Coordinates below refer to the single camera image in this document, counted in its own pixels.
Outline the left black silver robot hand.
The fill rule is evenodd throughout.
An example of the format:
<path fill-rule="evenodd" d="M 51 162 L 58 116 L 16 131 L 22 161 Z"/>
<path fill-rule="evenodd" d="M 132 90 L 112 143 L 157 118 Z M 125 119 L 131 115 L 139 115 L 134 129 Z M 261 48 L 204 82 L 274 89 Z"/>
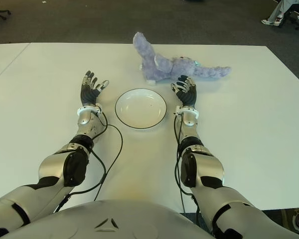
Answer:
<path fill-rule="evenodd" d="M 100 93 L 109 85 L 109 81 L 105 80 L 97 83 L 98 78 L 90 70 L 86 72 L 82 79 L 80 100 L 83 106 L 95 105 Z"/>

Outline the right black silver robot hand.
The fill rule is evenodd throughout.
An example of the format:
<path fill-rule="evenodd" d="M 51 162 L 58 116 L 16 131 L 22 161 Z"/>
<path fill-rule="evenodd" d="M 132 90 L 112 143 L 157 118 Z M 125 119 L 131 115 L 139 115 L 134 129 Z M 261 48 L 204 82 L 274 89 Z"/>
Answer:
<path fill-rule="evenodd" d="M 181 75 L 178 77 L 175 84 L 171 83 L 171 89 L 184 107 L 195 107 L 197 99 L 196 84 L 189 76 Z"/>

